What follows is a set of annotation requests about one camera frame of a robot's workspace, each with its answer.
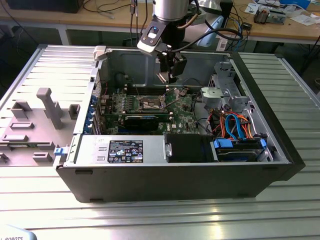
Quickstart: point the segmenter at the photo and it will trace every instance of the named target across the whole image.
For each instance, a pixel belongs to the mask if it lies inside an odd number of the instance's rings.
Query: black object
[[[255,15],[253,16],[253,20],[256,24],[265,24],[269,15],[269,11],[267,9],[257,10]]]
[[[243,30],[251,31],[251,28],[252,28],[252,24],[250,24],[250,23],[243,22],[241,24],[241,29],[243,29]]]
[[[76,14],[84,0],[7,0],[11,9]]]
[[[227,21],[229,19],[233,4],[234,3],[232,0],[221,0],[221,2],[220,2],[221,11],[217,10],[217,9],[212,9],[209,7],[204,7],[201,3],[200,3],[200,8],[203,9],[207,13],[221,15],[223,17],[223,22],[222,22],[221,27],[223,28],[227,25]]]
[[[232,6],[234,5],[232,0],[221,0],[220,7],[222,9],[221,16],[223,17],[222,27],[227,25],[227,20],[229,19]]]
[[[168,163],[213,162],[212,140],[212,137],[200,134],[167,134],[165,143],[172,149]]]
[[[256,162],[257,157],[265,149],[260,144],[260,138],[246,141],[232,141],[232,147],[216,149],[219,162]]]
[[[155,131],[158,129],[159,119],[156,116],[126,116],[124,127],[128,130]]]
[[[270,127],[275,139],[279,143],[285,157],[290,161],[290,163],[292,163],[292,167],[288,168],[287,171],[281,176],[281,180],[287,181],[301,169],[303,169],[306,164],[302,160],[294,144],[291,142],[288,134],[282,127],[277,116],[271,109],[269,103],[267,102],[266,98],[264,97],[263,93],[261,92],[260,88],[258,87],[256,81],[252,77],[240,55],[237,52],[233,52],[232,58],[239,70],[239,73],[243,77],[245,84],[250,89],[250,92],[256,104],[259,106],[260,111],[264,119],[266,120],[266,123]]]

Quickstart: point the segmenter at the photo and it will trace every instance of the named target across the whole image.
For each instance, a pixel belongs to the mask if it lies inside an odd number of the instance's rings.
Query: power supply label
[[[108,162],[111,164],[141,164],[144,162],[142,140],[111,140]]]

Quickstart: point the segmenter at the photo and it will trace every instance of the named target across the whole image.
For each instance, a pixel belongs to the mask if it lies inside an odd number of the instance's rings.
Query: electronic device
[[[84,203],[255,197],[305,166],[257,84],[294,72],[274,55],[183,54],[163,84],[138,49],[37,48],[0,102],[0,166],[53,165]]]
[[[274,7],[269,9],[265,8],[264,6],[259,6],[253,17],[253,20],[257,24],[284,24],[286,20],[286,14],[282,9],[276,9]]]
[[[7,0],[11,9],[40,10],[76,14],[84,0]]]

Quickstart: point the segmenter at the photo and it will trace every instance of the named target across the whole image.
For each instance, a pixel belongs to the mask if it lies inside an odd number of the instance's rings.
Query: power cable
[[[127,7],[127,6],[130,6],[130,4],[126,4],[126,5],[122,5],[122,6],[118,6],[118,7],[115,7],[113,9],[108,9],[108,10],[103,10],[103,11],[94,11],[94,10],[90,10],[88,8],[86,8],[86,4],[89,3],[91,0],[87,0],[83,3],[83,8],[91,13],[106,13],[106,12],[110,12],[110,11],[113,11],[113,10],[117,10],[117,9],[121,9],[121,8],[124,8],[124,7]]]
[[[223,35],[222,33],[220,32],[229,32],[229,33],[233,33],[233,34],[236,34],[237,36],[239,36],[239,38],[233,38],[233,37],[228,37],[228,36],[225,36]],[[191,47],[192,45],[194,45],[195,43],[197,43],[198,41],[200,41],[201,39],[203,39],[204,37],[210,35],[210,34],[213,34],[213,33],[216,33],[217,35],[219,36],[223,36],[223,38],[226,38],[226,39],[229,39],[229,40],[234,40],[234,41],[241,41],[244,36],[239,32],[239,31],[236,31],[232,28],[226,28],[226,27],[220,27],[220,28],[217,28],[217,29],[214,29],[214,30],[210,30],[208,32],[206,32],[205,34],[201,35],[200,37],[198,37],[196,40],[194,40],[193,42],[190,42],[189,44],[181,47],[181,48],[178,48],[178,49],[172,49],[171,50],[171,53],[178,53],[178,52],[181,52],[189,47]]]
[[[145,19],[144,19],[144,22],[143,22],[143,25],[142,25],[142,28],[140,30],[140,38],[142,36],[142,31],[147,23],[147,20],[148,20],[148,0],[145,0]]]

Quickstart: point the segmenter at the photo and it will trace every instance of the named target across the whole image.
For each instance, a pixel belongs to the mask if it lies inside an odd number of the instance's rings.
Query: slotted aluminum surface
[[[266,69],[254,64],[250,70]],[[306,163],[289,181],[272,184],[256,198],[80,203],[52,167],[2,167],[0,221],[30,229],[38,240],[320,239],[319,131],[303,124],[318,121],[319,110],[306,104],[297,112],[296,104],[281,102],[285,97],[277,92],[303,96],[306,88],[298,81],[289,79],[291,84],[280,87],[263,81],[263,93],[279,98],[272,107],[284,125],[292,125],[285,128]],[[292,122],[300,126],[293,129]]]

